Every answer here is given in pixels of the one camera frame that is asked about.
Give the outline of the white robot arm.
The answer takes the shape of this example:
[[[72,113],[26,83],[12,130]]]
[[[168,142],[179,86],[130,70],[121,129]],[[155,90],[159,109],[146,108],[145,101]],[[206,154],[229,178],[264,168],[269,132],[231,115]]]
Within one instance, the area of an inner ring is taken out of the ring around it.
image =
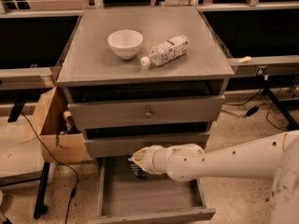
[[[200,177],[269,178],[268,224],[299,224],[299,131],[205,152],[196,144],[144,147],[131,158],[152,175],[177,182]]]

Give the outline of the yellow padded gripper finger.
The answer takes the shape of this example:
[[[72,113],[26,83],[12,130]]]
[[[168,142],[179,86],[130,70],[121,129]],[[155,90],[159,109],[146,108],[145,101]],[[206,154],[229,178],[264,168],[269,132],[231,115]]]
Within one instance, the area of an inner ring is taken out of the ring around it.
[[[129,161],[131,161],[138,170],[142,170],[143,172],[146,171],[143,158],[145,157],[146,152],[148,151],[148,147],[143,147],[136,151],[130,158]]]

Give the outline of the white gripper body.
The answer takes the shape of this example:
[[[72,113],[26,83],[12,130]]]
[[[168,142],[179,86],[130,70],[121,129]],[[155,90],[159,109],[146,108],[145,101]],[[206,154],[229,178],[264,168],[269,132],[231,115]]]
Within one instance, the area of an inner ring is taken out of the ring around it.
[[[168,148],[161,146],[148,147],[142,157],[142,168],[152,175],[165,174],[168,157]]]

